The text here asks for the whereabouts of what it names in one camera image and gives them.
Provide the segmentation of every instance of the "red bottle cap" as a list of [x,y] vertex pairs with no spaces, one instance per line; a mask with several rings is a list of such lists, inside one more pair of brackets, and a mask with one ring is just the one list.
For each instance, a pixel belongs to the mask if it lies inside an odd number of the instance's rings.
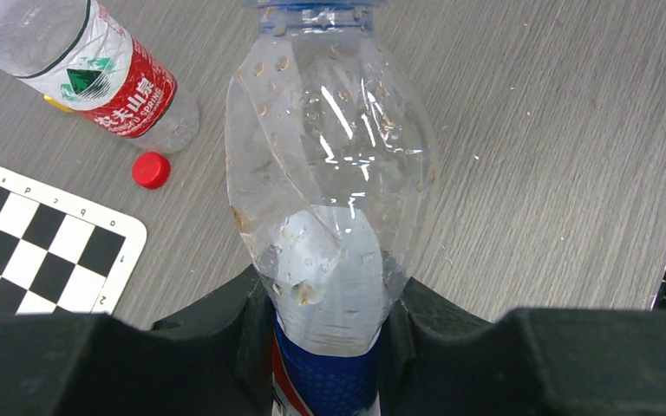
[[156,152],[140,155],[131,168],[134,181],[147,189],[157,189],[170,178],[172,167],[166,157]]

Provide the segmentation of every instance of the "bottle cap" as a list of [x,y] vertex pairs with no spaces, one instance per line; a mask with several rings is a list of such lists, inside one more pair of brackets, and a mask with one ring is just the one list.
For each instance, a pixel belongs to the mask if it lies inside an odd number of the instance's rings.
[[52,97],[50,97],[49,95],[45,95],[45,96],[44,96],[44,100],[45,100],[46,102],[52,104],[53,106],[55,106],[55,107],[57,107],[57,108],[60,108],[60,109],[61,109],[62,111],[64,111],[65,113],[72,113],[72,112],[73,112],[73,110],[71,110],[71,109],[69,109],[69,108],[63,106],[63,104],[60,104],[59,102],[55,101],[55,99],[52,98]]
[[306,7],[312,8],[317,6],[382,6],[388,0],[244,0],[244,4],[248,7],[261,9],[263,7]]
[[131,176],[134,181],[147,189],[157,189],[170,178],[172,167],[166,157],[157,152],[147,152],[134,161]]

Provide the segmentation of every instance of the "red label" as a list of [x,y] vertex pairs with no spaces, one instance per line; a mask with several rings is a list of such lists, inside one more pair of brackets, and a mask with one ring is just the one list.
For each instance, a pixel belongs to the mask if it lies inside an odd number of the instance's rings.
[[276,336],[271,344],[271,384],[277,400],[281,402],[280,405],[290,416],[312,416],[312,412],[292,386],[290,376],[287,375]]
[[177,80],[143,46],[132,39],[134,52],[127,79],[108,104],[77,111],[121,137],[133,139],[152,128],[177,91]]

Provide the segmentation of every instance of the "bottle body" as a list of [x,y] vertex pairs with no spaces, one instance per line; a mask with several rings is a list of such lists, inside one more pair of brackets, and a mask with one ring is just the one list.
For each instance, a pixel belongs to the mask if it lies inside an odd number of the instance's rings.
[[227,185],[277,309],[275,377],[311,414],[372,414],[379,331],[434,182],[433,132],[371,9],[333,3],[260,10],[227,97]]
[[198,130],[189,93],[95,0],[0,2],[0,69],[148,150]]

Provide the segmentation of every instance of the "clear plastic bottle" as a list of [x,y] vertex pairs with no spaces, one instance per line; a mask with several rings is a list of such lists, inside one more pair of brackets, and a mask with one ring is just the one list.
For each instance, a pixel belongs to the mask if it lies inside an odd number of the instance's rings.
[[0,69],[147,150],[199,129],[195,99],[95,0],[0,0]]
[[373,414],[376,341],[411,271],[433,130],[374,34],[383,0],[246,2],[260,33],[228,91],[227,185],[277,309],[277,397],[290,414]]

